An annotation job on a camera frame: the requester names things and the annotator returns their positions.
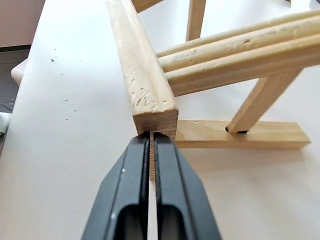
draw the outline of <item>wood grain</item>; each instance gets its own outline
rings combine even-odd
[[[165,73],[175,96],[320,64],[320,34]]]
[[[179,148],[298,149],[310,139],[295,122],[259,121],[246,134],[229,134],[228,121],[178,120],[175,143]]]
[[[200,38],[206,0],[190,0],[186,41]]]
[[[245,51],[317,34],[320,34],[320,15],[186,49],[160,57],[159,62],[163,71],[169,72]]]
[[[132,0],[132,3],[135,7],[136,12],[140,13],[162,1],[163,0]]]
[[[157,131],[174,138],[174,96],[131,0],[106,3],[138,134]]]
[[[311,18],[311,17],[319,16],[319,15],[320,15],[320,10],[310,10],[310,11],[305,11],[305,12],[294,13],[294,14],[283,16],[280,18],[275,18],[272,20],[264,21],[264,22],[261,22],[261,23],[255,24],[255,25],[245,26],[245,27],[242,27],[239,29],[233,29],[233,30],[218,33],[215,35],[187,41],[182,44],[175,45],[175,46],[167,48],[163,51],[160,51],[157,53],[157,56],[160,58],[160,57],[163,57],[166,55],[181,52],[186,49],[192,49],[192,48],[195,48],[195,47],[198,47],[201,45],[217,42],[217,41],[220,41],[223,39],[228,39],[228,38],[231,38],[234,36],[250,33],[253,31],[260,30],[260,29],[270,28],[270,27],[273,27],[276,25],[285,24],[285,23],[289,23],[289,22],[293,22],[293,21],[297,21],[297,20]]]
[[[228,125],[228,132],[249,131],[302,70],[298,68],[260,78]]]

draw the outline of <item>white table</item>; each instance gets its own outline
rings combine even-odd
[[[165,0],[139,15],[156,50],[184,41],[188,7]],[[207,0],[202,35],[290,12],[281,0]],[[298,122],[305,149],[182,151],[225,240],[320,239],[319,74],[305,69],[263,116]],[[178,97],[179,117],[230,120],[254,82]],[[135,135],[104,0],[47,0],[0,159],[0,239],[79,240]]]

